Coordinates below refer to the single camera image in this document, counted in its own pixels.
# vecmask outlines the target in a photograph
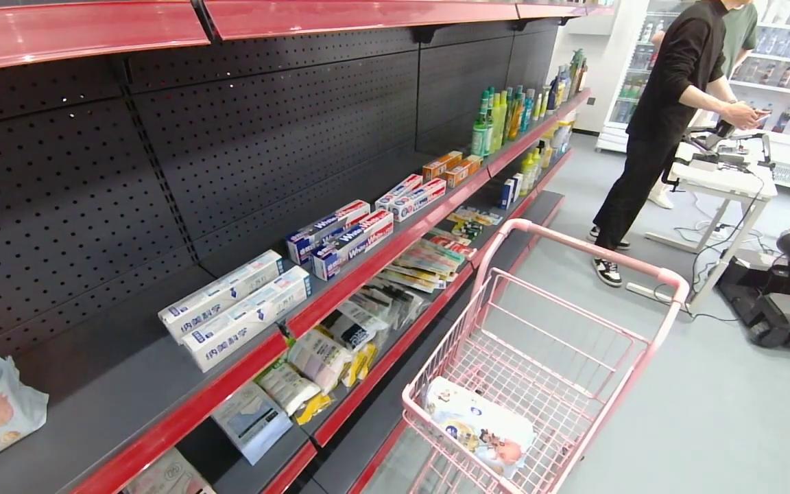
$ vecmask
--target hand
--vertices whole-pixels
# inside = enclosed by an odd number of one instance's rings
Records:
[[[758,111],[742,101],[728,103],[727,106],[724,106],[724,109],[721,110],[720,115],[721,118],[732,123],[740,130],[757,128],[760,125],[760,115]]]

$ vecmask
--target blue and white toothpaste box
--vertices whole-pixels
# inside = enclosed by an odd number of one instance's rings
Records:
[[[180,344],[182,337],[198,329],[248,297],[253,291],[270,283],[283,272],[282,256],[268,250],[232,272],[200,288],[172,306],[157,313],[169,334]]]

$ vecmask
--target black robotic device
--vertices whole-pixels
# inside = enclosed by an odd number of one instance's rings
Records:
[[[776,242],[786,265],[751,266],[733,259],[716,287],[748,328],[752,343],[790,347],[790,231]]]

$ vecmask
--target white sneaker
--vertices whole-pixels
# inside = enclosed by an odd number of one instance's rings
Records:
[[[667,189],[665,189],[665,187],[655,187],[655,189],[648,194],[648,200],[663,209],[673,209],[675,207],[672,201],[667,197]]]

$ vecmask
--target refrigerator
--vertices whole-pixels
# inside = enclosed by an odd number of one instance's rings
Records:
[[[693,0],[649,2],[636,46],[625,62],[621,85],[599,134],[598,150],[626,151],[627,123],[656,61],[649,38],[692,3]],[[734,72],[730,85],[740,100],[770,110],[763,130],[770,135],[772,157],[778,165],[777,184],[790,187],[790,0],[756,1],[755,7],[758,44]]]

